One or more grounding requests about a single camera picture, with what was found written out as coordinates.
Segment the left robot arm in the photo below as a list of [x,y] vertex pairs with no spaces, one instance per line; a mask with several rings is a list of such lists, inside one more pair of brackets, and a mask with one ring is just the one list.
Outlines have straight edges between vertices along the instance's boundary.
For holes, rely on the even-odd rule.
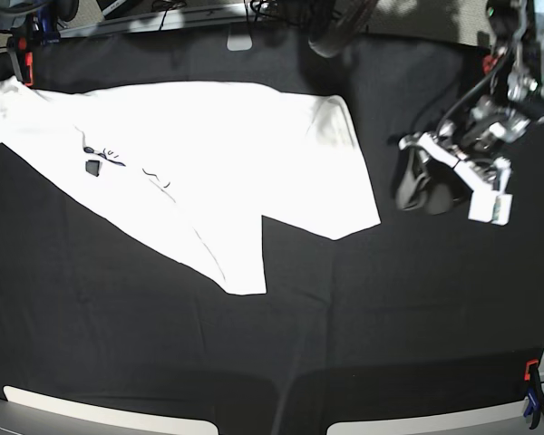
[[505,146],[544,123],[544,1],[489,1],[495,44],[483,76],[432,131],[400,139],[407,156],[395,191],[398,209],[430,215],[469,203],[468,218],[504,226],[513,196]]

